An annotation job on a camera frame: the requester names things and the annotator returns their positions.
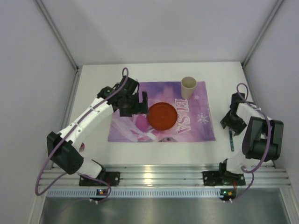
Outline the teal handled metal spoon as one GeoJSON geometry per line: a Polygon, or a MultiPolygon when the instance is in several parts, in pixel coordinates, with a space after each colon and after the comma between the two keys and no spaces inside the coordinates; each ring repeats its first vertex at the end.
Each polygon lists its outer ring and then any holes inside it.
{"type": "Polygon", "coordinates": [[[229,142],[230,142],[231,151],[234,152],[235,149],[234,149],[234,142],[233,142],[233,133],[231,129],[229,129],[229,142]]]}

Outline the red round plate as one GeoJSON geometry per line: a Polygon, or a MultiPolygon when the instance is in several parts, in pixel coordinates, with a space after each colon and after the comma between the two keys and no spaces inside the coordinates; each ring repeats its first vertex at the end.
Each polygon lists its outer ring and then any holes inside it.
{"type": "Polygon", "coordinates": [[[147,115],[147,121],[152,128],[158,131],[165,131],[172,128],[178,119],[176,109],[165,102],[152,105],[147,115]]]}

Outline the purple Elsa placemat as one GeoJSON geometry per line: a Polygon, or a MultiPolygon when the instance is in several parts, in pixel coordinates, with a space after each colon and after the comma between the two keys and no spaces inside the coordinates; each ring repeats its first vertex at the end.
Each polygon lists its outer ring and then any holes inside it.
{"type": "Polygon", "coordinates": [[[181,96],[180,82],[142,82],[148,94],[148,114],[112,115],[109,142],[214,141],[206,83],[197,82],[189,99],[181,96]]]}

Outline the beige plastic cup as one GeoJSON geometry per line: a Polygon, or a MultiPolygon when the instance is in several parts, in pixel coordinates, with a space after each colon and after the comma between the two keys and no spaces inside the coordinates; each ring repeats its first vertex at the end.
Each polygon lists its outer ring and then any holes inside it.
{"type": "Polygon", "coordinates": [[[189,99],[195,88],[197,86],[197,81],[193,77],[184,77],[181,80],[181,96],[183,99],[189,99]]]}

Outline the pink metal fork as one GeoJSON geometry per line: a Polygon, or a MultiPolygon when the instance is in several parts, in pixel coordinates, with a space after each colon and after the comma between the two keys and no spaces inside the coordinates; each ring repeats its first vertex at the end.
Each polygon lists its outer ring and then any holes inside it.
{"type": "Polygon", "coordinates": [[[84,143],[82,143],[79,147],[79,152],[82,153],[84,151],[84,149],[85,149],[85,145],[84,145],[84,143]]]}

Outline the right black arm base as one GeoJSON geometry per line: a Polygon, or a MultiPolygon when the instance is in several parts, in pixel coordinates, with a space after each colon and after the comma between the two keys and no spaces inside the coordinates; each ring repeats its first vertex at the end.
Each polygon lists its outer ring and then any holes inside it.
{"type": "Polygon", "coordinates": [[[241,174],[222,174],[220,171],[202,172],[204,186],[245,186],[244,175],[241,174]]]}

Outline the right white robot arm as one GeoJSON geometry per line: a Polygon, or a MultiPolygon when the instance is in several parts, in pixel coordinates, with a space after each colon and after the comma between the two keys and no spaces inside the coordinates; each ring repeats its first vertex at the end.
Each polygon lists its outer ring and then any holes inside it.
{"type": "Polygon", "coordinates": [[[254,104],[246,103],[244,97],[244,93],[233,94],[230,109],[220,121],[222,128],[229,128],[235,136],[245,132],[242,150],[219,164],[221,176],[239,177],[247,159],[263,163],[275,161],[281,155],[283,122],[264,116],[254,104]]]}

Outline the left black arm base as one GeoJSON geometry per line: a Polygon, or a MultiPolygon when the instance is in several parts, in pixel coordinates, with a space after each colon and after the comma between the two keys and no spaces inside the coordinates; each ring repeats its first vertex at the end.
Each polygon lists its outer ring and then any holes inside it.
{"type": "MultiPolygon", "coordinates": [[[[112,187],[118,186],[120,182],[120,172],[107,171],[105,176],[101,178],[102,181],[106,182],[112,187]]],[[[91,180],[86,177],[80,177],[79,186],[94,187],[94,186],[105,186],[103,183],[91,180]]]]}

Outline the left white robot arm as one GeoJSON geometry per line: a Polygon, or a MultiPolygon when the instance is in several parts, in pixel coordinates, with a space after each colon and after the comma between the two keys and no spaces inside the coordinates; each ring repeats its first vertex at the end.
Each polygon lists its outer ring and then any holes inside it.
{"type": "Polygon", "coordinates": [[[95,160],[84,158],[79,150],[88,135],[114,112],[121,117],[148,113],[148,95],[139,92],[140,84],[127,76],[114,87],[105,87],[89,107],[66,128],[47,136],[48,156],[67,174],[97,178],[104,168],[95,160]]]}

